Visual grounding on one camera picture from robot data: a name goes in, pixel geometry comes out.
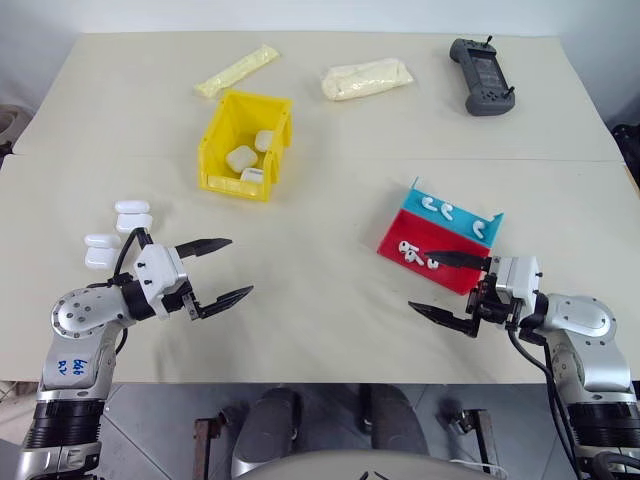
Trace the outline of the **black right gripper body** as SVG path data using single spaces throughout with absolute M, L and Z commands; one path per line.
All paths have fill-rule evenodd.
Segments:
M 497 287 L 496 277 L 484 277 L 469 294 L 466 312 L 471 315 L 471 332 L 467 336 L 478 336 L 480 323 L 503 325 L 508 331 L 518 326 L 521 301 Z

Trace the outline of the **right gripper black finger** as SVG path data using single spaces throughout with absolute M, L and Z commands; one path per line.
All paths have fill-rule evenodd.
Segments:
M 424 257 L 431 262 L 436 262 L 439 266 L 453 268 L 467 268 L 476 271 L 489 271 L 489 258 L 473 255 L 462 251 L 430 251 Z
M 475 322 L 472 319 L 461 319 L 455 317 L 451 311 L 432 305 L 413 301 L 409 301 L 408 305 L 417 313 L 437 325 L 463 333 L 470 338 L 475 337 Z

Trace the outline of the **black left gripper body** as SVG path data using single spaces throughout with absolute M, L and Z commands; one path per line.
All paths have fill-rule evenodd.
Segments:
M 184 309 L 192 320 L 202 318 L 202 309 L 189 280 L 183 282 L 174 292 L 165 294 L 162 305 L 168 313 Z

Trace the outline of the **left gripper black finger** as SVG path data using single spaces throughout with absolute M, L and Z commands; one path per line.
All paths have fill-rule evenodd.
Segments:
M 247 286 L 221 295 L 214 303 L 198 307 L 198 317 L 205 319 L 228 310 L 244 299 L 252 290 L 253 286 Z
M 193 240 L 175 247 L 178 256 L 183 259 L 191 256 L 200 257 L 220 250 L 232 243 L 226 238 L 206 238 Z

